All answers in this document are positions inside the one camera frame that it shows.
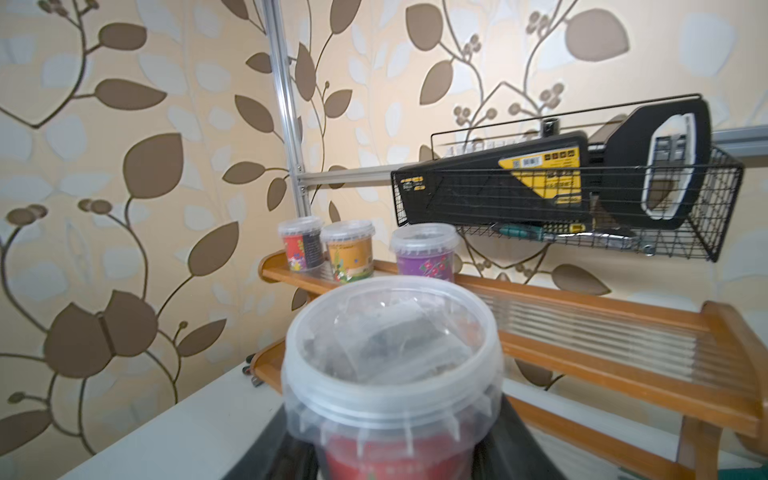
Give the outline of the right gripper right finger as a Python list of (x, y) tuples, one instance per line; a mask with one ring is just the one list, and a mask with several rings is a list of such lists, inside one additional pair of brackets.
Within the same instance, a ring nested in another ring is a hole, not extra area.
[(474, 448), (473, 478), (566, 479), (506, 397), (497, 420)]

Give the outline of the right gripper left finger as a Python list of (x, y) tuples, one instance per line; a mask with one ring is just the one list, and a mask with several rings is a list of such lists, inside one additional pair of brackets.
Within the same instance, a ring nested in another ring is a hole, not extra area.
[(315, 447), (295, 439), (281, 406), (224, 480), (306, 480), (318, 478)]

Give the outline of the clear seed jar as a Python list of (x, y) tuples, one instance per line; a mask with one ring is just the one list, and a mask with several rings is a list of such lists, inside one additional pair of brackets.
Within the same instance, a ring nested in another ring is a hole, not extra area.
[(323, 226), (323, 220), (317, 216), (300, 217), (278, 225), (278, 234), (283, 241), (291, 271), (310, 271), (323, 264), (323, 244), (320, 238)]
[(311, 302), (285, 339), (290, 434), (329, 479), (467, 479), (499, 417), (503, 354), (490, 308), (454, 283), (385, 276)]
[(374, 235), (370, 220), (340, 221), (322, 228), (320, 238), (328, 251), (335, 281), (351, 283), (373, 275)]
[(399, 275), (454, 281), (455, 250), (459, 235), (453, 225), (421, 223), (392, 233), (390, 250), (396, 257)]

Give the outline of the wooden two-tier shelf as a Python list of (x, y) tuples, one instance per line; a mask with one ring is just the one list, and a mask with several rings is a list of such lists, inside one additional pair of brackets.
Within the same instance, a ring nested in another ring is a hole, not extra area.
[[(295, 288), (298, 314), (340, 286), (328, 266), (259, 277)], [(724, 431), (767, 451), (767, 349), (728, 304), (693, 313), (500, 280), (453, 282), (491, 310), (506, 397), (566, 478), (714, 479)], [(254, 373), (282, 394), (285, 339)]]

